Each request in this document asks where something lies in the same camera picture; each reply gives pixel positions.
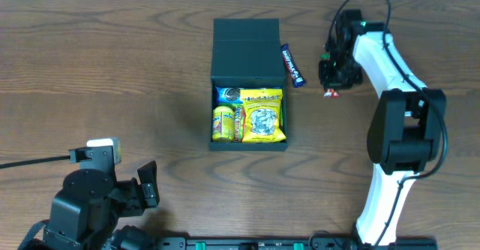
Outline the red KitKat bar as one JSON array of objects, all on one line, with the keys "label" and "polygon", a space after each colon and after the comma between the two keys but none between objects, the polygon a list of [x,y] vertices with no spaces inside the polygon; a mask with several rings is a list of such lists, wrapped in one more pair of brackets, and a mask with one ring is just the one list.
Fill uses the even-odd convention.
[{"label": "red KitKat bar", "polygon": [[[321,59],[326,59],[329,60],[330,54],[329,53],[324,53],[320,56]],[[339,98],[340,95],[338,92],[334,89],[324,89],[324,98]]]}]

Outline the purple Dairy Milk bar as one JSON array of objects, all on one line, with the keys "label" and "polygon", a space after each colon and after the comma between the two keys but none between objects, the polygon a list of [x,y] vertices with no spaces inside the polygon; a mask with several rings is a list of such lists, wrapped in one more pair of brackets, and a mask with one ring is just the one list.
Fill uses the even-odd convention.
[{"label": "purple Dairy Milk bar", "polygon": [[299,72],[299,69],[293,59],[293,56],[290,52],[289,44],[283,44],[280,48],[283,58],[283,64],[288,72],[292,84],[295,88],[302,87],[306,84],[305,78]]}]

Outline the yellow Hacks candy bag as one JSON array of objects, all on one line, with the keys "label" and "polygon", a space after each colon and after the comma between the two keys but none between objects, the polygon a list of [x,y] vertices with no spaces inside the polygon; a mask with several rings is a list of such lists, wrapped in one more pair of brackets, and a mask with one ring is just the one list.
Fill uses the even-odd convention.
[{"label": "yellow Hacks candy bag", "polygon": [[243,143],[276,143],[287,137],[281,130],[282,89],[243,89]]}]

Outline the yellow Mentos bottle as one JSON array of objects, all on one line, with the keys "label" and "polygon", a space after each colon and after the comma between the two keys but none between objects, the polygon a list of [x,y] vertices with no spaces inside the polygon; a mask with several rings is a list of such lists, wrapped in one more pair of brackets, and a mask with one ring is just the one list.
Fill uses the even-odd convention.
[{"label": "yellow Mentos bottle", "polygon": [[234,112],[230,107],[218,106],[213,110],[212,135],[214,142],[233,142]]}]

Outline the black gift box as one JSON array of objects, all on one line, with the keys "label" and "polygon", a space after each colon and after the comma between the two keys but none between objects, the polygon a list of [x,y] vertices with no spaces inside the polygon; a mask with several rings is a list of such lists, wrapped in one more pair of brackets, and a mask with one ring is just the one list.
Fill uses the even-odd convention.
[{"label": "black gift box", "polygon": [[282,131],[289,134],[278,19],[215,19],[210,80],[212,109],[218,105],[218,87],[282,89]]}]

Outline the Haribo gummy candy bag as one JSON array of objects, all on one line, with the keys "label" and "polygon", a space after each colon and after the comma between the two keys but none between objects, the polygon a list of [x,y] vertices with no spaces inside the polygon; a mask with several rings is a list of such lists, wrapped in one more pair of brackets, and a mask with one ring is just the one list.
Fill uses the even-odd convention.
[{"label": "Haribo gummy candy bag", "polygon": [[241,143],[245,134],[245,109],[243,104],[220,104],[219,106],[230,107],[234,116],[234,140],[230,143]]}]

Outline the blue Oreo cookie pack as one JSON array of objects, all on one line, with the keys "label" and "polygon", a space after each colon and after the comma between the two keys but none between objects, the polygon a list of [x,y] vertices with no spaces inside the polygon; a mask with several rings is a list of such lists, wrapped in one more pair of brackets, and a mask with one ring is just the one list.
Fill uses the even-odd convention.
[{"label": "blue Oreo cookie pack", "polygon": [[238,87],[217,87],[217,102],[219,104],[241,104],[242,88]]}]

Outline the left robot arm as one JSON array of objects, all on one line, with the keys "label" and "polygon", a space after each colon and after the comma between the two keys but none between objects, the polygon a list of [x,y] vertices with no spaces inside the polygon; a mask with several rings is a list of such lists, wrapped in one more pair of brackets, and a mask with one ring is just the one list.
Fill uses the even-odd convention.
[{"label": "left robot arm", "polygon": [[49,218],[34,224],[19,248],[103,248],[120,218],[141,216],[158,206],[156,162],[150,161],[137,173],[137,179],[118,181],[114,164],[82,163],[65,177]]}]

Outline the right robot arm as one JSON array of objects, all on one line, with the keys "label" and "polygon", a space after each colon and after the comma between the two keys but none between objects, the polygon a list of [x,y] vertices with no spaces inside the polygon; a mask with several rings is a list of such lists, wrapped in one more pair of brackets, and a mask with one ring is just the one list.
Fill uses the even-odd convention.
[{"label": "right robot arm", "polygon": [[367,76],[379,98],[367,133],[373,176],[366,203],[354,224],[357,249],[433,249],[433,240],[398,239],[396,230],[413,183],[428,176],[425,167],[441,151],[446,132],[446,97],[429,89],[396,50],[383,22],[367,22],[359,10],[334,18],[319,79],[328,97]]}]

